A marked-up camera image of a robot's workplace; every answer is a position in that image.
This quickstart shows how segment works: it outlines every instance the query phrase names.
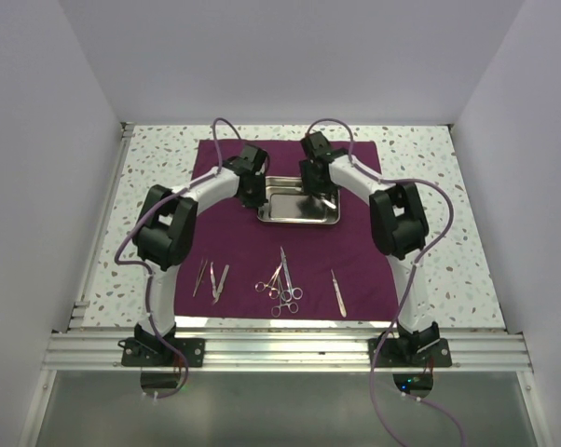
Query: white robotic arm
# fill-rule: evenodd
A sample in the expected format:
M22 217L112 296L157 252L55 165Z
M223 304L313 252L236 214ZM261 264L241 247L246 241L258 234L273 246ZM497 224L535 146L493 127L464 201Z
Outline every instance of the white robotic arm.
M239 176L236 172L228 168L222 168L216 174L218 168L212 168L203 177L210 178L206 182L189 189L183 195L183 199L188 199L198 204L197 216L207 210L212 205L235 196L239 190ZM188 185L173 186L173 193L178 193ZM180 265L172 265L165 271L153 268L155 271L152 279L152 317L155 326L160 333L168 333L175 326L174 297L175 284ZM148 317L144 317L139 322L145 332L154 335L152 325Z
M362 164L356 156L349 160L347 156L340 156L329 166L330 179L337 186L348 189L369 205L370 196L377 192L388 191L393 185L381 183L381 174ZM404 297L404 290L411 274L411 266L419 250L409 252L404 259L388 255L390 269L396 288L399 303ZM413 285L409 291L407 302L399 315L399 324L407 332L419 332L428 329L434 318L425 287L425 275L419 265Z

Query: metal tray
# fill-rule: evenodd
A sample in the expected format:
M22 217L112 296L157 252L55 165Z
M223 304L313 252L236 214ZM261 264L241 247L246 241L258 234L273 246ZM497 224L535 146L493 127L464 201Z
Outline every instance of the metal tray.
M299 177L266 177L266 198L258 209L262 222L332 225L340 219L340 194L307 195Z

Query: black mounting bracket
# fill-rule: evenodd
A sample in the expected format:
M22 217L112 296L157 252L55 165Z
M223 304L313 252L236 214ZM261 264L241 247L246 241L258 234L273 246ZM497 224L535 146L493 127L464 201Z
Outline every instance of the black mounting bracket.
M201 368L206 352L206 340L175 338L175 330L173 327L163 338L182 352L187 359L188 367ZM117 345L123 349L121 366L136 368L173 366L173 353L154 335L145 332L139 324L134 328L133 337L120 340Z
M321 132L302 139L301 147L308 158L299 162L304 192L314 196L335 195L338 187L330 179L328 166L345 156L347 149L335 149Z
M374 360L380 337L367 341L367 352L370 364ZM452 366L450 348L445 338L439 339L433 345L412 355L404 355L399 346L398 338L387 338L377 357L376 368L425 368L433 359L434 368L449 368Z
M175 372L152 372L142 371L140 373L140 387L144 393L160 389L175 389L179 386L179 374Z
M233 156L223 166L239 177L235 197L245 208L259 208L267 202L266 173L262 172L268 153L253 144L244 144L239 156Z

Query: scissor handle ring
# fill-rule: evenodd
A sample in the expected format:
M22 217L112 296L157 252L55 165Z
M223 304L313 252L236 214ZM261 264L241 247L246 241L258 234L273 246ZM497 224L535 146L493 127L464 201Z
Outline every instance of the scissor handle ring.
M293 294L289 289L286 289L282 291L282 293L280 294L280 298L284 303L290 303L291 300L293 300Z
M300 287L293 287L291 289L291 295L293 296L294 300L300 300L303 296L303 290Z

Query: purple cloth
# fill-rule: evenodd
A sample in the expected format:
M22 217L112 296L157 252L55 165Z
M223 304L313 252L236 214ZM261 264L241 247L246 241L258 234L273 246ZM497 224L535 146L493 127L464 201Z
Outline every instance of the purple cloth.
M299 142L255 142L270 154L268 175L299 176L304 154ZM347 147L346 143L333 143ZM222 141L223 158L240 152L240 143ZM357 142L357 157L379 169L376 145ZM212 141L201 141L194 178L216 164ZM367 204L351 192L341 190L341 218L335 225L291 225L262 223L256 210L244 209L235 198L224 200L198 217L192 251L177 277L175 314L213 318L271 318L278 300L267 291L255 291L255 283L268 282L281 262L281 246L294 286L304 291L299 311L282 308L280 318L342 319L336 301L330 269L335 270L350 320L390 320L397 309L396 291L386 258L376 249L371 236ZM192 297L202 258L209 263L196 297ZM212 305L210 261L218 283L229 264L225 288Z

